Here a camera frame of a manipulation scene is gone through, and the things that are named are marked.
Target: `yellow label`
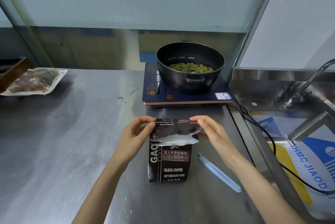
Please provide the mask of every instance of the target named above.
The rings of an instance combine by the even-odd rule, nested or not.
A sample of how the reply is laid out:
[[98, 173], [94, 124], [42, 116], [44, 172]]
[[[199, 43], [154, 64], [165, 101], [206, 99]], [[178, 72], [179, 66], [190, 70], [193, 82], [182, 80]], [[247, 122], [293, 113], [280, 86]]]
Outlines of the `yellow label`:
[[[291, 158], [288, 154], [288, 152], [286, 151], [286, 149], [283, 146], [276, 146], [276, 156], [277, 159], [280, 163], [282, 163], [285, 167], [287, 167], [288, 169], [290, 169], [293, 173], [295, 173], [297, 176], [299, 176], [297, 170], [294, 167], [294, 164], [291, 161]], [[300, 182], [296, 177], [294, 177], [294, 175], [292, 175], [290, 172], [286, 171], [284, 169], [288, 179], [291, 181], [293, 187], [295, 188], [296, 192], [298, 193], [300, 199], [308, 205], [312, 205], [313, 201], [308, 193], [308, 191], [306, 190], [305, 185]]]

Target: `power cord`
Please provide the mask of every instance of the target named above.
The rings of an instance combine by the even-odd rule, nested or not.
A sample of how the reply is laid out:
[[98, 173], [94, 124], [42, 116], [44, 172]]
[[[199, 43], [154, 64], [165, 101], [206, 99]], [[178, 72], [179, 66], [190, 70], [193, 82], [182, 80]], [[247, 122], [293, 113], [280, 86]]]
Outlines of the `power cord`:
[[[256, 125], [258, 128], [260, 128], [262, 131], [264, 131], [264, 133], [269, 137], [269, 139], [271, 140], [272, 142], [272, 146], [273, 146], [273, 153], [274, 155], [276, 155], [276, 144], [274, 143], [274, 140], [273, 138], [270, 136], [270, 134], [266, 131], [266, 129], [263, 128], [263, 126], [261, 126], [258, 122], [255, 121], [255, 119], [249, 114], [249, 112], [246, 110], [245, 107], [243, 107], [237, 100], [235, 100], [236, 104], [238, 105], [240, 111], [242, 112], [242, 114], [244, 114], [248, 120], [253, 123], [254, 125]], [[329, 191], [326, 191], [326, 190], [320, 190], [320, 189], [317, 189], [315, 187], [313, 187], [312, 185], [308, 184], [307, 182], [305, 182], [303, 179], [301, 179], [299, 176], [297, 176], [293, 171], [291, 171], [289, 168], [285, 167], [282, 163], [280, 163], [280, 165], [285, 169], [287, 170], [288, 172], [290, 172], [292, 175], [294, 175], [295, 178], [297, 178], [300, 182], [302, 182], [303, 184], [305, 184], [306, 186], [308, 186], [309, 188], [317, 191], [317, 192], [320, 192], [320, 193], [323, 193], [323, 194], [334, 194], [335, 193], [335, 190], [329, 190]]]

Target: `stainless steel countertop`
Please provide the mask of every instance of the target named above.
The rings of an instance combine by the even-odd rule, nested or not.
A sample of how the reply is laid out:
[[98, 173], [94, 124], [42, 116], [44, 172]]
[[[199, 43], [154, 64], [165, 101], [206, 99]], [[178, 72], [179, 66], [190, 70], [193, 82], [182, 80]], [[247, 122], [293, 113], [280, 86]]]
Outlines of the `stainless steel countertop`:
[[[141, 101], [143, 74], [70, 69], [47, 96], [0, 97], [0, 223], [70, 223], [138, 115], [209, 115], [250, 160], [227, 107], [150, 110]], [[233, 191], [197, 152], [241, 185], [206, 140], [193, 146], [186, 182], [149, 183], [147, 141], [122, 175], [105, 223], [264, 223], [245, 190]]]

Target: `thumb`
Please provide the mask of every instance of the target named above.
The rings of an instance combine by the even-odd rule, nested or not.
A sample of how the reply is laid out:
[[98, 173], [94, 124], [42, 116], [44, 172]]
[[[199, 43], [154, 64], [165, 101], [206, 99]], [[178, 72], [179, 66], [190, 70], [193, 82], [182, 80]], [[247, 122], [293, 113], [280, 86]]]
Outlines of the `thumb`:
[[150, 122], [147, 126], [145, 126], [145, 128], [137, 136], [137, 138], [140, 139], [142, 142], [144, 142], [155, 128], [155, 125], [156, 125], [155, 122]]
[[213, 140], [215, 137], [217, 137], [217, 134], [214, 132], [214, 130], [212, 129], [212, 127], [208, 124], [208, 122], [199, 119], [198, 120], [198, 124], [203, 128], [203, 130], [205, 131], [205, 133], [207, 134], [209, 140]]

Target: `sticker label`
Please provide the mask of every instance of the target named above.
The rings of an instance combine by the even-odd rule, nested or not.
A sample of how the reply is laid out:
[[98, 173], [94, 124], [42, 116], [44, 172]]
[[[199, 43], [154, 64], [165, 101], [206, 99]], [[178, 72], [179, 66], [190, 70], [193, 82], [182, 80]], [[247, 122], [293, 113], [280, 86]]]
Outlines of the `sticker label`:
[[215, 93], [218, 100], [232, 100], [228, 93]]

